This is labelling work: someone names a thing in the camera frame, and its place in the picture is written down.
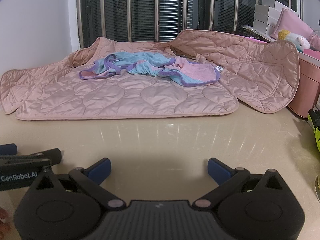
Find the person's left hand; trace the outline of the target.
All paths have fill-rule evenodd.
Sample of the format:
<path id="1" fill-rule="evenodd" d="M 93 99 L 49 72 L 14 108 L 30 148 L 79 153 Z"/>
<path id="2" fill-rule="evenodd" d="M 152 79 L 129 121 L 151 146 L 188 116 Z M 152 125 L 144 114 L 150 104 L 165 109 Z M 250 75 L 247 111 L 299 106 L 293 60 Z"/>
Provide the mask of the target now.
<path id="1" fill-rule="evenodd" d="M 0 208 L 0 237 L 4 239 L 6 234 L 10 232 L 10 226 L 6 223 L 6 219 L 8 218 L 8 213 L 3 208 Z"/>

